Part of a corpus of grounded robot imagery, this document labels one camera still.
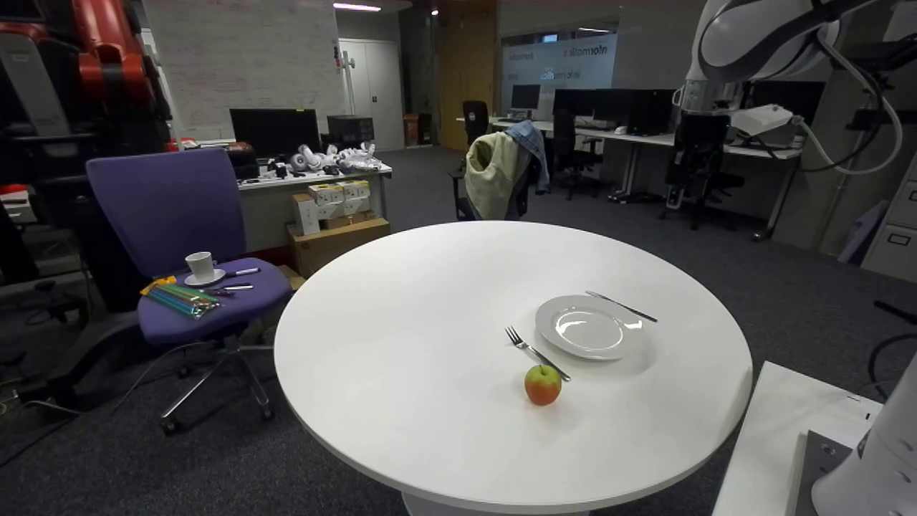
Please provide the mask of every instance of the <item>white round table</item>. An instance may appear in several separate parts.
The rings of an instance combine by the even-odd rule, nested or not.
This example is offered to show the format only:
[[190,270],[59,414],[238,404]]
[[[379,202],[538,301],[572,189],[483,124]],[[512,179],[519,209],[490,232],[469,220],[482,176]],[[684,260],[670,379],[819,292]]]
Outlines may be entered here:
[[[535,335],[535,308],[596,291],[658,319],[621,361]],[[569,372],[551,407],[503,326]],[[410,514],[585,514],[694,473],[735,428],[750,356],[731,313],[635,248],[546,223],[442,223],[313,275],[276,335],[280,391],[350,468]]]

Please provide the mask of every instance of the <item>purple office chair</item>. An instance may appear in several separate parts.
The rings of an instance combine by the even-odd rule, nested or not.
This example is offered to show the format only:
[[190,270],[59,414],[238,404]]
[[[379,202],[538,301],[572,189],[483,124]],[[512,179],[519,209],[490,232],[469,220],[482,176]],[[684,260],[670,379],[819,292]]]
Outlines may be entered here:
[[[276,404],[261,388],[243,354],[270,348],[240,348],[240,334],[258,324],[290,298],[290,283],[265,260],[243,259],[243,220],[235,187],[235,169],[225,152],[168,152],[168,154],[124,154],[95,157],[86,164],[91,192],[101,212],[116,232],[135,268],[155,275],[184,279],[184,259],[210,249],[230,282],[253,283],[250,292],[221,298],[221,311],[202,319],[184,319],[149,298],[138,301],[138,321],[151,348],[178,348],[192,342],[223,345],[223,358],[201,375],[159,415],[162,432],[180,430],[174,414],[215,375],[217,368],[238,358],[255,385],[255,402],[263,420],[271,420]],[[235,270],[258,268],[261,272],[233,279]]]

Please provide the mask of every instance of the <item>white plate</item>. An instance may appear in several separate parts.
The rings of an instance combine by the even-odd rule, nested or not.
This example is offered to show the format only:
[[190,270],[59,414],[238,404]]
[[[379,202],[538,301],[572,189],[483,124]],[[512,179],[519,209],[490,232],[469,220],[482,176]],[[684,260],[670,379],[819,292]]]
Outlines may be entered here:
[[629,345],[647,338],[639,315],[592,296],[545,301],[535,313],[535,334],[553,348],[591,361],[615,361]]
[[205,288],[205,283],[217,283],[221,279],[225,279],[225,270],[212,270],[210,279],[187,275],[184,283],[187,283],[187,288]]

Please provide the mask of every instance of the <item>ceiling light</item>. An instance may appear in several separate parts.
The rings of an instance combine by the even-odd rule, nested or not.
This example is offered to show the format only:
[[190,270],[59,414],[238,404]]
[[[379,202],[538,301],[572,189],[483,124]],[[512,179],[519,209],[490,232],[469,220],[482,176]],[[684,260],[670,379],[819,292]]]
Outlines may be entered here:
[[382,5],[367,4],[336,4],[337,11],[382,11]]

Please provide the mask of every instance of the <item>red apple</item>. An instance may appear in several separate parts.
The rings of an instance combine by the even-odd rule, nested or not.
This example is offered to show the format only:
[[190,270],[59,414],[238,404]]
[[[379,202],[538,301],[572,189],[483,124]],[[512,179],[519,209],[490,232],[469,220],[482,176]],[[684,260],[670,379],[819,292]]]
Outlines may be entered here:
[[553,404],[562,395],[562,375],[546,364],[535,364],[523,375],[523,392],[538,407]]

